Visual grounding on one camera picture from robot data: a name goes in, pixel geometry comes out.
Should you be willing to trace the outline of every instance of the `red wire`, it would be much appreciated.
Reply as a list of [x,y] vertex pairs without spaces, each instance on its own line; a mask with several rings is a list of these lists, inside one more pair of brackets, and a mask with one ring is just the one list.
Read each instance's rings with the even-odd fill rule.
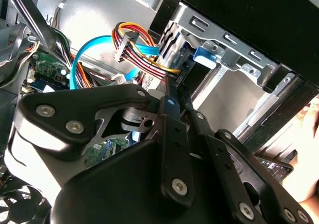
[[145,69],[145,67],[142,67],[140,64],[138,64],[136,61],[132,60],[131,58],[129,57],[124,57],[125,60],[128,60],[130,62],[132,62],[134,65],[136,65],[138,68],[140,68],[142,71],[144,71],[145,73],[148,73],[148,74],[151,74],[152,76],[158,78],[158,79],[162,79],[162,77],[159,77],[155,74],[153,74],[152,72],[148,71],[147,69]]
[[123,26],[123,28],[128,28],[128,29],[135,29],[137,30],[138,32],[142,33],[146,38],[147,38],[147,42],[149,44],[149,46],[153,46],[151,44],[151,37],[149,34],[147,34],[143,29],[139,28],[138,26],[133,26],[133,25],[127,25],[127,26]]
[[141,60],[136,54],[134,54],[134,52],[132,52],[132,51],[130,51],[130,50],[127,50],[127,52],[128,52],[131,56],[133,55],[133,56],[135,57],[135,59],[137,59],[137,60],[143,62],[143,64],[144,64],[149,70],[151,70],[152,72],[157,73],[159,76],[163,76],[163,77],[165,76],[165,73],[162,73],[161,71],[154,69],[152,66],[150,66],[149,64],[147,64],[144,60]]

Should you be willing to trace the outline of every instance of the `fan blade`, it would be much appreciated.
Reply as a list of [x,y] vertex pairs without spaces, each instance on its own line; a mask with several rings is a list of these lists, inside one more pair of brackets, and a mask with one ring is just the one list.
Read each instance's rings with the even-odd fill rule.
[[0,189],[0,196],[2,193],[12,192],[21,189],[25,185],[25,181],[16,178],[11,181],[7,181],[5,182],[5,187]]
[[10,220],[5,219],[4,221],[0,222],[0,224],[7,224]]
[[51,209],[51,205],[48,200],[45,200],[36,210],[35,219],[45,218]]
[[31,186],[27,186],[27,187],[28,187],[30,194],[31,194],[31,200],[34,201],[34,203],[36,205],[39,205],[43,199],[42,194],[38,190],[36,190],[35,188],[33,188]]
[[2,194],[2,197],[12,198],[12,199],[15,199],[17,201],[23,199],[22,193],[19,192],[19,191],[13,191],[13,192],[9,192],[9,193],[4,193],[4,194]]
[[9,211],[8,207],[0,207],[0,214]]
[[8,207],[11,207],[11,205],[13,204],[13,202],[9,198],[4,198],[3,200]]

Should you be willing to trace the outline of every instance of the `white label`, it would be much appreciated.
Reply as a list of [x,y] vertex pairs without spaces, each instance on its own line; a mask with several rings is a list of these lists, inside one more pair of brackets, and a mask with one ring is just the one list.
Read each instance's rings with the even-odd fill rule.
[[93,147],[94,147],[95,149],[97,149],[97,150],[101,150],[101,148],[102,148],[102,146],[99,145],[99,144],[94,144]]
[[273,169],[276,166],[275,163],[272,163],[271,165],[268,166],[269,169]]

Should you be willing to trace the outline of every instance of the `finger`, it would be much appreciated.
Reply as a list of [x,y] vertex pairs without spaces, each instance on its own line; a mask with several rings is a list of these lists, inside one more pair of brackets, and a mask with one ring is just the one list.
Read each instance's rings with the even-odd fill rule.
[[319,115],[319,99],[314,99],[307,113],[304,116],[303,123],[302,123],[302,132],[306,138],[314,138],[315,136],[315,128],[316,122]]
[[309,110],[309,106],[305,106],[301,111],[299,111],[298,114],[295,116],[295,124],[301,128],[303,120],[305,118],[305,115],[307,114],[307,111]]

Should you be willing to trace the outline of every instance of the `hole in bracket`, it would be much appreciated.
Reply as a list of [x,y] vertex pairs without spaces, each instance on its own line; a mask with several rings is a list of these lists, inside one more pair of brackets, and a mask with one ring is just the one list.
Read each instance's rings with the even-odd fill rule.
[[218,46],[213,46],[213,47],[211,48],[212,51],[217,51],[217,49],[218,49]]
[[154,125],[154,121],[149,119],[149,120],[146,120],[145,123],[144,123],[144,126],[145,128],[150,128]]
[[234,41],[234,40],[232,40],[232,39],[230,38],[230,34],[228,34],[227,32],[224,34],[223,38],[224,38],[225,40],[227,40],[228,42],[230,42],[232,45],[234,45],[234,46],[237,45],[237,42]]
[[254,58],[257,61],[261,61],[261,58],[259,56],[256,55],[256,51],[255,50],[250,50],[250,52],[248,53],[252,58]]
[[201,32],[205,32],[205,27],[208,27],[208,23],[203,21],[202,19],[193,16],[189,22],[189,25],[193,26],[194,28],[196,28],[197,30],[201,31]]

